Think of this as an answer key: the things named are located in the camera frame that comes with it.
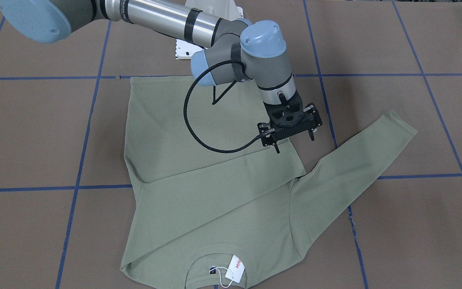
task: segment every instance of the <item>white tag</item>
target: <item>white tag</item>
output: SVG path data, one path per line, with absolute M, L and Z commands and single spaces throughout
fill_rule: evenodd
M 233 282 L 240 283 L 244 270 L 245 266 L 243 265 L 242 260 L 240 260 L 237 256 L 233 255 L 231 263 L 229 263 L 229 267 L 226 271 L 226 278 L 232 280 Z

